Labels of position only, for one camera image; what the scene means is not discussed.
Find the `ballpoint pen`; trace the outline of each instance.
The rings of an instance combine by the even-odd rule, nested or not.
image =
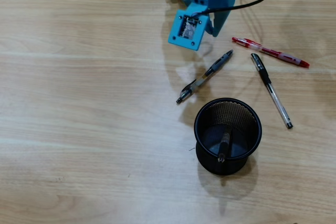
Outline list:
[[[207,79],[209,79],[215,72],[217,72],[221,67],[230,59],[233,54],[233,50],[227,52],[222,57],[220,57],[200,78],[194,80],[192,83],[188,84],[180,93],[180,97],[176,101],[180,104],[188,97],[190,97]]]
[[[264,52],[268,55],[271,55],[271,56],[276,57],[280,60],[295,64],[295,65],[298,65],[300,67],[309,68],[309,64],[307,62],[301,60],[301,59],[295,58],[294,56],[292,56],[290,54],[286,54],[284,52],[277,52],[277,51],[274,51],[274,50],[271,50],[271,49],[267,49],[267,48],[263,47],[261,44],[258,44],[256,42],[250,40],[250,39],[242,39],[242,38],[233,37],[232,40],[235,43],[237,43],[239,45],[242,45],[244,47],[251,48],[251,49],[256,50],[256,51]]]
[[[268,73],[266,71],[266,68],[264,66],[264,64],[262,63],[261,59],[259,58],[259,56],[257,54],[251,54],[252,55],[252,59],[254,64],[256,65],[256,68],[260,74],[261,79],[263,80],[265,86],[267,87],[270,95],[273,98],[274,103],[276,104],[276,106],[278,107],[278,110],[287,126],[287,128],[291,129],[293,128],[293,124],[284,108],[284,106],[282,106],[278,95],[276,94],[273,86],[272,86],[272,82],[268,77]]]

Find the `pencil holder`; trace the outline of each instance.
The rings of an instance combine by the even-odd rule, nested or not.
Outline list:
[[[255,111],[244,102],[220,98],[201,108],[194,132],[200,164],[211,173],[229,175],[239,171],[258,147],[261,123]],[[229,141],[223,161],[218,156],[225,135],[229,135]]]

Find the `wire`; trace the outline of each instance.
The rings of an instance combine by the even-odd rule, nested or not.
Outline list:
[[[250,7],[250,6],[259,4],[262,1],[264,1],[264,0],[256,0],[256,1],[253,1],[253,2],[248,3],[248,4],[238,5],[238,6],[232,6],[232,7],[223,7],[223,8],[208,9],[208,10],[205,10],[205,11],[200,12],[200,13],[195,13],[192,16],[194,17],[194,16],[198,16],[198,15],[202,15],[202,14],[209,14],[209,13],[216,13],[216,12],[227,12],[229,10],[243,9],[243,8],[246,8],[246,7]]]

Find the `mesh pattern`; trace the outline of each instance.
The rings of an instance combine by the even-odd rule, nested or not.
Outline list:
[[[251,149],[257,142],[258,123],[253,114],[242,104],[232,101],[218,101],[208,108],[205,108],[198,115],[197,132],[199,136],[213,128],[214,125],[229,125],[237,129],[249,140],[247,146]],[[223,133],[218,133],[219,136],[212,136],[214,139],[221,139]]]

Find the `wood grain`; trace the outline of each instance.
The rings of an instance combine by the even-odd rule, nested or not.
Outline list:
[[[0,0],[1,224],[336,223],[336,0],[234,11],[198,52],[167,42],[179,8]],[[292,131],[232,36],[311,64],[262,56]],[[232,48],[224,69],[176,106],[180,90]],[[248,164],[223,178],[191,150],[197,112],[220,97],[248,103],[263,126]]]

